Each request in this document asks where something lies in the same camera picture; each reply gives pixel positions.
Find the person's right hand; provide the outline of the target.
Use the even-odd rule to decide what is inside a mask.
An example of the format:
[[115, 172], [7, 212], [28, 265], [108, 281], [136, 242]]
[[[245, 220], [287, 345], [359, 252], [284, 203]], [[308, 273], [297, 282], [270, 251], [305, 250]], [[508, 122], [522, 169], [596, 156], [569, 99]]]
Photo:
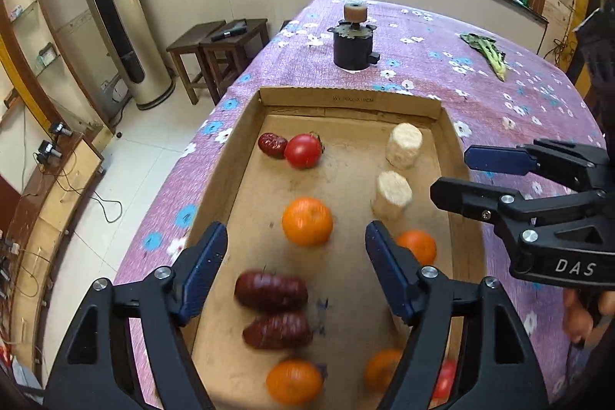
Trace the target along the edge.
[[[562, 328], [574, 347], [584, 344], [595, 347], [606, 333], [606, 326], [594, 326], [589, 311], [582, 305], [574, 289], [563, 290], [564, 317]], [[598, 300], [598, 310], [603, 317], [614, 318], [615, 294], [604, 291]]]

